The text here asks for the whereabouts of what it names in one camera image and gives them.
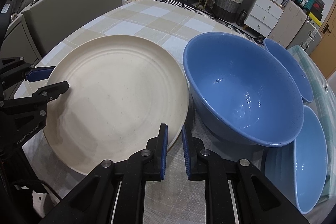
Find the teal plaid tablecloth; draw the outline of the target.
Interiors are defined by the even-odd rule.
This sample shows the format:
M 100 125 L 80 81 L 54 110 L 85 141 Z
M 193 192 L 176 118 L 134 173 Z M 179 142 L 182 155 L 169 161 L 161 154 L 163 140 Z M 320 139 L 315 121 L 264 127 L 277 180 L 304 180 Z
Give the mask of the teal plaid tablecloth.
M 323 85 L 327 79 L 300 46 L 293 46 L 288 51 L 298 61 L 311 84 L 314 99 L 309 107 L 318 116 L 326 138 L 327 176 L 319 199 L 319 202 L 324 202 L 335 197 L 335 94 L 330 87 L 325 93 Z

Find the small wrapped white object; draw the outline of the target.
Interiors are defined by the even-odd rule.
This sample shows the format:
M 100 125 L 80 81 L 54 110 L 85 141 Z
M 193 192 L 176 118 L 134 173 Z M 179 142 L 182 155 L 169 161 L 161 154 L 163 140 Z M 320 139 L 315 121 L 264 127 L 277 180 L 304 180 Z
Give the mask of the small wrapped white object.
M 326 94 L 329 92 L 329 83 L 327 81 L 324 83 L 323 89 L 324 89 Z

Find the woven laundry basket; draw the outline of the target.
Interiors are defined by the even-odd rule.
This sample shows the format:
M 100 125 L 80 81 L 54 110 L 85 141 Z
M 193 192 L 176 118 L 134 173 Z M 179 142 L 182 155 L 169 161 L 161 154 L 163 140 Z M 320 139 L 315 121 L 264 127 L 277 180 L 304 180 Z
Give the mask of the woven laundry basket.
M 213 13 L 219 19 L 234 22 L 240 5 L 244 0 L 214 0 Z

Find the silver aluminium suitcase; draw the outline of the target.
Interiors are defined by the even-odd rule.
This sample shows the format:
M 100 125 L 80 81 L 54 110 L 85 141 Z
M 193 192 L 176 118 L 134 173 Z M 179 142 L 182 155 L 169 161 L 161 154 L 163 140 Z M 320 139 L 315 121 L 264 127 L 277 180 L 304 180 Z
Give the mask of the silver aluminium suitcase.
M 320 41 L 321 34 L 318 31 L 318 25 L 313 20 L 306 20 L 286 49 L 288 50 L 293 46 L 300 46 L 310 55 Z

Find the large dark blue bowl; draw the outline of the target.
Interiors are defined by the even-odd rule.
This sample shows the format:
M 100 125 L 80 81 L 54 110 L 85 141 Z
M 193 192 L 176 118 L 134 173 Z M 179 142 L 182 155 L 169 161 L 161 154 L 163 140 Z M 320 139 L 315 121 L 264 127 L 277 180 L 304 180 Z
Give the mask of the large dark blue bowl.
M 303 101 L 293 77 L 250 40 L 197 35 L 183 51 L 183 67 L 199 117 L 219 139 L 282 147 L 300 133 Z

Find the wooden door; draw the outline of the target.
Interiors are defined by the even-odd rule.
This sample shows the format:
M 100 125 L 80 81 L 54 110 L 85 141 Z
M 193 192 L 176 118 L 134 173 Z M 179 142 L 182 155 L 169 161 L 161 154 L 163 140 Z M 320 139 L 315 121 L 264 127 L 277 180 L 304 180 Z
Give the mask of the wooden door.
M 335 1 L 319 30 L 321 31 L 321 41 L 310 54 L 310 58 L 323 76 L 328 79 L 335 72 Z

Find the light blue bowl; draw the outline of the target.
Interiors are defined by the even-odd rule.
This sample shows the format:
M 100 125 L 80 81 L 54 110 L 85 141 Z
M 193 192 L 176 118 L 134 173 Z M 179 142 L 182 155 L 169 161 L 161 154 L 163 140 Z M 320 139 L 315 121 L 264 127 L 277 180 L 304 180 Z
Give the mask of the light blue bowl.
M 301 214 L 307 214 L 325 185 L 327 145 L 315 112 L 306 105 L 303 109 L 301 132 L 289 145 L 267 152 L 264 174 Z

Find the cream plate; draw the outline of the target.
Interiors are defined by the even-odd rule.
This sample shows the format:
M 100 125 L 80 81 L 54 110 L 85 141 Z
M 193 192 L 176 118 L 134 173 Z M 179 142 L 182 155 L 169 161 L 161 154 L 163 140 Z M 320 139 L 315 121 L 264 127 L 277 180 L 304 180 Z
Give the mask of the cream plate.
M 103 36 L 68 53 L 48 83 L 68 90 L 49 103 L 43 132 L 70 169 L 88 174 L 103 160 L 119 162 L 168 127 L 173 146 L 186 120 L 189 89 L 172 55 L 150 40 Z

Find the beige suitcase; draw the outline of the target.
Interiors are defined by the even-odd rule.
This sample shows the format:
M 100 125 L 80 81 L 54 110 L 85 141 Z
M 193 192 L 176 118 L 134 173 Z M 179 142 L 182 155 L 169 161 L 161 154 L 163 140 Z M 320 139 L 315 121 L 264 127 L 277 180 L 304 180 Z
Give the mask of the beige suitcase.
M 289 0 L 280 16 L 278 23 L 268 35 L 269 39 L 278 42 L 286 48 L 297 35 L 307 19 L 307 14 Z

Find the black water bottle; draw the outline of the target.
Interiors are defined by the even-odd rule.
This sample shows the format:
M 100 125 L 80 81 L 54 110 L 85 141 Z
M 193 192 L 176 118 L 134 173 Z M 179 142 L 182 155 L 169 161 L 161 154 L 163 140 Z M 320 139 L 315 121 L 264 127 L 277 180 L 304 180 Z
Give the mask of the black water bottle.
M 240 27 L 243 27 L 246 17 L 247 12 L 245 10 L 242 10 L 237 18 L 236 24 Z

